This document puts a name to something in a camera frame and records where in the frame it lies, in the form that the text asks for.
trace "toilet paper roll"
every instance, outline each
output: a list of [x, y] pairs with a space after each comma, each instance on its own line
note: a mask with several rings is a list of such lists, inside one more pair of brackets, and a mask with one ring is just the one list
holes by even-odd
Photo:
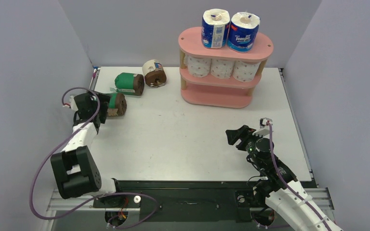
[[145, 83], [150, 87], [164, 86], [167, 82], [167, 75], [164, 72], [162, 64], [155, 59], [148, 60], [143, 65], [143, 74]]
[[235, 61], [212, 59], [211, 75], [216, 78], [230, 78]]
[[202, 44], [206, 48], [225, 46], [229, 31], [229, 12], [222, 9], [211, 9], [203, 13]]
[[259, 31], [260, 18], [252, 13], [238, 12], [230, 22], [227, 46], [238, 52], [248, 52]]
[[188, 71], [195, 77], [205, 77], [211, 69], [211, 59], [188, 56]]
[[233, 77], [240, 82], [250, 82], [254, 79], [260, 63], [252, 64], [236, 61], [233, 68]]
[[188, 66], [188, 55], [187, 54], [185, 54], [184, 56], [184, 65]]

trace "gray wall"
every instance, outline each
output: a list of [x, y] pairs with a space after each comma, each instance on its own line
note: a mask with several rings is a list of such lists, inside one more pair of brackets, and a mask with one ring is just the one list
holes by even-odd
[[316, 180], [344, 230], [370, 230], [370, 1], [323, 0], [285, 69]]
[[[0, 0], [0, 231], [36, 231], [28, 193], [44, 156], [71, 133], [60, 97], [92, 73], [56, 0]], [[35, 190], [44, 214], [55, 187], [50, 164]]]
[[59, 0], [95, 65], [179, 64], [179, 34], [201, 26], [202, 14], [222, 8], [261, 17], [275, 46], [268, 66], [284, 67], [321, 0]]

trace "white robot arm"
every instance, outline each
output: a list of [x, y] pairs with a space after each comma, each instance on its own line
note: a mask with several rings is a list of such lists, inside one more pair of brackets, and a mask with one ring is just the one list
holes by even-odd
[[264, 138], [272, 132], [272, 125], [271, 119], [262, 118], [259, 130], [244, 125], [226, 131], [228, 144], [241, 140], [237, 149], [248, 152], [246, 160], [265, 178], [253, 187], [255, 201], [275, 210], [296, 231], [342, 231], [313, 202], [293, 172], [274, 155], [273, 143]]
[[[70, 108], [76, 111], [73, 132], [78, 133], [61, 152], [52, 155], [50, 159], [57, 188], [64, 199], [118, 192], [114, 179], [100, 175], [90, 153], [90, 146], [99, 132], [100, 124], [106, 121], [110, 98], [98, 92], [96, 97], [90, 93], [70, 97]], [[88, 121], [94, 115], [98, 103], [98, 114]]]

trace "cable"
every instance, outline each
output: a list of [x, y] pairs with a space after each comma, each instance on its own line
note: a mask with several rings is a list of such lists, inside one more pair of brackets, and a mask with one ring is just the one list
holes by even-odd
[[128, 205], [128, 199], [127, 198], [125, 198], [125, 203], [124, 203], [124, 205], [123, 205], [123, 207], [121, 208], [121, 210], [119, 211], [119, 215], [120, 215], [120, 217], [123, 217], [124, 219], [126, 219], [127, 217], [124, 215], [124, 213], [122, 212], [122, 210], [126, 207]]
[[[87, 88], [82, 88], [82, 87], [75, 87], [75, 88], [70, 88], [69, 90], [67, 90], [63, 96], [62, 96], [62, 104], [65, 105], [65, 102], [64, 102], [64, 99], [65, 99], [65, 96], [67, 93], [69, 93], [70, 91], [72, 90], [75, 90], [75, 89], [83, 89], [83, 90], [86, 90], [88, 92], [90, 92], [92, 95], [96, 96], [96, 94], [94, 93], [94, 91], [92, 90], [89, 90]], [[100, 104], [98, 103], [97, 104], [97, 109], [96, 111], [94, 112], [94, 114], [92, 115], [92, 117], [90, 117], [90, 119], [88, 119], [80, 128], [83, 128], [85, 127], [87, 124], [89, 124], [93, 119], [94, 117], [98, 114], [100, 110]], [[138, 225], [140, 224], [141, 222], [143, 222], [144, 220], [148, 219], [151, 215], [153, 215], [157, 209], [158, 209], [158, 202], [156, 201], [156, 199], [154, 199], [153, 197], [151, 196], [148, 196], [148, 195], [144, 195], [144, 194], [140, 194], [140, 193], [133, 193], [133, 192], [117, 192], [117, 193], [108, 193], [108, 194], [104, 194], [104, 195], [99, 195], [99, 196], [95, 196], [95, 197], [92, 197], [86, 201], [84, 201], [83, 203], [81, 203], [80, 205], [74, 207], [73, 209], [65, 212], [64, 214], [61, 214], [61, 215], [58, 215], [58, 216], [54, 216], [54, 217], [45, 217], [41, 214], [39, 214], [36, 209], [35, 209], [35, 206], [33, 205], [33, 191], [35, 189], [35, 185], [36, 185], [36, 181], [38, 179], [38, 176], [39, 176], [39, 173], [42, 171], [42, 168], [44, 166], [44, 164], [49, 160], [49, 158], [59, 149], [61, 148], [63, 145], [65, 145], [69, 140], [71, 140], [78, 132], [80, 131], [80, 129], [74, 131], [69, 137], [67, 137], [63, 142], [61, 142], [59, 145], [57, 145], [45, 158], [44, 160], [42, 161], [42, 163], [39, 165], [38, 167], [38, 170], [36, 171], [35, 173], [35, 176], [33, 177], [33, 180], [32, 180], [32, 183], [30, 185], [30, 191], [29, 191], [29, 208], [30, 208], [30, 211], [33, 213], [33, 215], [35, 215], [36, 217], [40, 218], [40, 219], [43, 219], [43, 220], [52, 220], [52, 219], [59, 219], [59, 218], [63, 218], [69, 214], [71, 214], [72, 212], [76, 211], [77, 209], [79, 209], [80, 207], [82, 207], [83, 205], [85, 205], [86, 203], [94, 200], [95, 198], [99, 198], [99, 197], [103, 197], [103, 196], [122, 196], [122, 195], [138, 195], [138, 196], [143, 196], [143, 197], [146, 197], [146, 198], [149, 198], [151, 200], [153, 200], [155, 203], [156, 203], [156, 206], [155, 206], [155, 209], [147, 216], [145, 217], [144, 219], [142, 219], [141, 221], [137, 222], [135, 225]]]
[[[154, 207], [154, 210], [152, 210], [152, 212], [150, 214], [148, 214], [145, 218], [143, 218], [142, 220], [140, 220], [139, 222], [137, 223], [134, 223], [132, 225], [129, 225], [129, 226], [126, 226], [126, 227], [118, 227], [118, 226], [114, 226], [113, 228], [114, 229], [118, 229], [118, 230], [123, 230], [123, 229], [128, 229], [128, 228], [132, 228], [134, 226], [137, 226], [141, 223], [143, 223], [145, 220], [147, 220], [148, 218], [150, 218], [159, 208], [158, 206], [158, 201], [154, 198], [154, 197], [151, 197], [151, 196], [148, 196], [148, 195], [145, 195], [145, 194], [139, 194], [139, 193], [133, 193], [133, 192], [118, 192], [118, 193], [112, 193], [111, 195], [113, 194], [119, 194], [119, 195], [138, 195], [138, 196], [143, 196], [143, 197], [146, 197], [148, 199], [151, 199], [152, 201], [155, 202], [155, 207]], [[107, 226], [109, 226], [109, 224], [111, 224], [111, 221], [115, 218], [119, 217], [118, 215], [115, 215], [113, 216], [112, 218], [108, 219], [107, 221]]]
[[[280, 173], [280, 170], [277, 167], [276, 157], [275, 157], [275, 154], [274, 154], [274, 147], [273, 147], [273, 127], [272, 127], [272, 125], [269, 122], [267, 122], [267, 125], [270, 128], [270, 153], [272, 155], [272, 162], [273, 162], [273, 166], [274, 166], [274, 168], [275, 168], [275, 170], [277, 172], [277, 176], [281, 180], [281, 182], [284, 184], [284, 186], [286, 186], [286, 188], [288, 188], [295, 196], [297, 196], [300, 200], [303, 201], [304, 198], [301, 197], [294, 189], [292, 189], [287, 184], [287, 182], [281, 177], [281, 173]], [[317, 215], [318, 218], [320, 218], [320, 220], [323, 220], [323, 217], [316, 210], [316, 208], [314, 208], [314, 206], [312, 206], [308, 201], [305, 204], [308, 205], [314, 211], [314, 213]], [[325, 220], [323, 220], [323, 224], [327, 228], [328, 231], [332, 231], [331, 228], [328, 226], [328, 224], [327, 224], [327, 222]]]
[[260, 177], [260, 176], [254, 176], [254, 177], [250, 177], [249, 180], [246, 182], [246, 185], [249, 186], [249, 181], [255, 177]]

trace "shelf tier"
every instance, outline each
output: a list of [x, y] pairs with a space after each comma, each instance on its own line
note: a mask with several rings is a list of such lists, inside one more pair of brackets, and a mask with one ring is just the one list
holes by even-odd
[[247, 95], [248, 89], [224, 88], [187, 83], [181, 90], [182, 98], [188, 103], [243, 108], [250, 104], [252, 97]]
[[224, 60], [240, 60], [244, 62], [257, 63], [266, 60], [273, 52], [273, 42], [266, 35], [257, 33], [253, 48], [246, 53], [231, 50], [228, 46], [219, 49], [209, 49], [203, 46], [201, 41], [201, 30], [199, 27], [192, 27], [184, 30], [178, 43], [181, 50], [194, 57], [220, 58]]
[[179, 73], [181, 74], [182, 78], [184, 78], [185, 81], [187, 81], [188, 83], [240, 89], [253, 88], [259, 83], [260, 79], [262, 78], [262, 75], [256, 75], [254, 79], [250, 82], [240, 82], [233, 77], [227, 79], [216, 78], [211, 74], [199, 78], [191, 75], [187, 68], [186, 69], [180, 68]]

